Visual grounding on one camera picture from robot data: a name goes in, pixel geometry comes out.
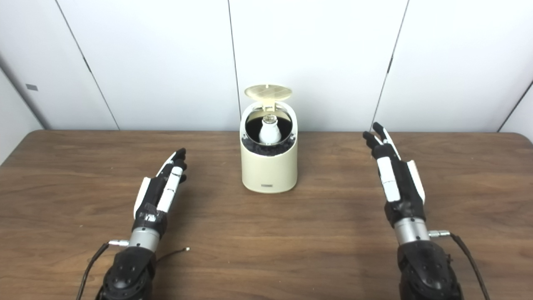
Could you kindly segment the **white and black right hand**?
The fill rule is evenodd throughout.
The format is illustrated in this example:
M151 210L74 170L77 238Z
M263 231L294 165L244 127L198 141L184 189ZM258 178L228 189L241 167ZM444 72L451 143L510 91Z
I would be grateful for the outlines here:
M426 220L425 191L416 163L402 160L388 131L379 122L362 136L378 166L379 180L385 194L384 212L394 227L401 220Z

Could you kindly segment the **white and black left hand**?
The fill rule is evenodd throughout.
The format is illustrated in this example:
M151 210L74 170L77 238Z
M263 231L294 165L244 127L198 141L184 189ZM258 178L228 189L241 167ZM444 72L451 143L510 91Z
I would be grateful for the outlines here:
M179 184L187 180L186 152L185 148L180 148L162 164L155 177L143 178L133 209L132 230L154 230L160 239L166 233L168 213Z

